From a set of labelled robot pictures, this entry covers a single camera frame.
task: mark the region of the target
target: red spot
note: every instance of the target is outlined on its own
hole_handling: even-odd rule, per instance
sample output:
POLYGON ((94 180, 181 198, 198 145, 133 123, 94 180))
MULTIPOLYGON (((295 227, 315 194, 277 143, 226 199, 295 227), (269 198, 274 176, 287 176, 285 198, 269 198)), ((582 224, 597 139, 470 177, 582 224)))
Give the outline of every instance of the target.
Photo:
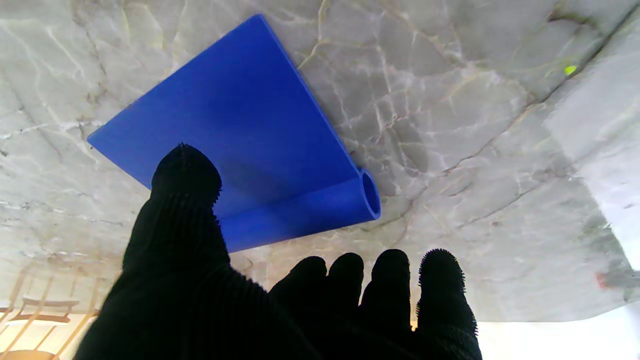
POLYGON ((597 272, 597 273, 596 273, 596 281, 598 282, 598 286, 599 286, 601 289, 606 289, 606 288, 608 288, 608 286, 607 286, 607 279, 605 278, 605 275, 604 275, 604 274, 602 274, 602 273, 600 273, 600 272, 597 272))

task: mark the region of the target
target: white marble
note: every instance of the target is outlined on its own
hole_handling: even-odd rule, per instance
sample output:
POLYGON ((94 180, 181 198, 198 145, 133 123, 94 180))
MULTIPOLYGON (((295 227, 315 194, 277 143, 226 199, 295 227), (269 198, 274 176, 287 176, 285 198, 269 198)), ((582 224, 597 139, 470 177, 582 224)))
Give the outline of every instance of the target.
MULTIPOLYGON (((93 150, 87 135, 262 12, 352 157, 373 173, 383 216, 234 254, 238 268, 269 287, 312 254, 330 263, 355 251, 370 270, 381 251, 398 247, 416 270, 425 251, 446 247, 467 273, 480 320, 577 320, 624 305, 637 298, 634 289, 596 281, 630 268, 592 193, 609 183, 595 190, 583 181, 598 179, 576 165, 572 150, 580 142, 600 149, 600 139, 574 122, 563 99, 593 77, 612 89, 624 82, 590 71, 590 61, 634 7, 632 0, 5 0, 0 268, 13 276, 27 264, 44 266, 43 274, 80 268, 83 277, 113 279, 148 191, 93 150), (577 75, 566 82, 568 66, 577 75)), ((640 31, 635 17, 623 29, 614 39, 640 31)), ((626 54, 596 59, 606 56, 626 54)), ((592 108, 599 100, 596 92, 572 99, 592 108)), ((627 110, 610 109, 621 117, 627 110)), ((617 124, 605 110, 591 111, 598 127, 617 124)), ((627 126, 637 123, 629 119, 627 126)), ((637 146, 629 134, 617 144, 637 146)), ((631 159, 618 161, 623 168, 631 159)), ((7 279, 0 289, 8 293, 7 279)), ((90 294, 86 283, 78 291, 90 294)))

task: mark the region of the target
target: blue tube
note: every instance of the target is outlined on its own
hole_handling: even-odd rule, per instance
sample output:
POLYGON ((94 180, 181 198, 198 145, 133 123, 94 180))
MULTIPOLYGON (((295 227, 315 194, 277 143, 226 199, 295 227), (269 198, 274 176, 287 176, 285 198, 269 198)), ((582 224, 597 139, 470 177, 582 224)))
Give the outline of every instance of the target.
POLYGON ((214 206, 229 251, 380 217, 358 169, 261 15, 255 15, 102 126, 88 141, 150 188, 178 143, 216 165, 214 206))

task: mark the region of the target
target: black glove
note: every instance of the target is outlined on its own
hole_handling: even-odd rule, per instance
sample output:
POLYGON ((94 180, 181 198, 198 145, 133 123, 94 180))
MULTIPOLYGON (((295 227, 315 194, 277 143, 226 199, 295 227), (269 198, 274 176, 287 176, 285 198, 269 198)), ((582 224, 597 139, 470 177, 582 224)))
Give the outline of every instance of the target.
POLYGON ((428 252, 420 266, 418 327, 410 327, 409 260, 387 250, 362 295, 364 264, 352 253, 327 275, 324 260, 300 261, 269 292, 328 359, 481 359, 476 320, 464 296, 464 276, 446 250, 428 252))

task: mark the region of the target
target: glove finger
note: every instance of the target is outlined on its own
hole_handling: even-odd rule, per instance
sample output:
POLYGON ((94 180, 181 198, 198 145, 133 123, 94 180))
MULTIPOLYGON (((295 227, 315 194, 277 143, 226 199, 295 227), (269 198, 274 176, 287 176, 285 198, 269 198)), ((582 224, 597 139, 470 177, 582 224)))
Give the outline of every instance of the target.
POLYGON ((319 256, 302 259, 289 274, 278 281, 269 294, 285 308, 318 306, 323 293, 326 264, 319 256))
POLYGON ((326 278, 326 305, 340 315, 353 315, 358 308, 364 262, 348 252, 335 260, 326 278))
POLYGON ((409 259, 403 251, 390 249, 380 254, 362 295, 364 322, 384 333, 410 329, 409 280, 409 259))
POLYGON ((476 318, 465 298, 465 276, 450 252, 429 251, 422 258, 419 281, 418 330, 445 325, 476 335, 476 318))

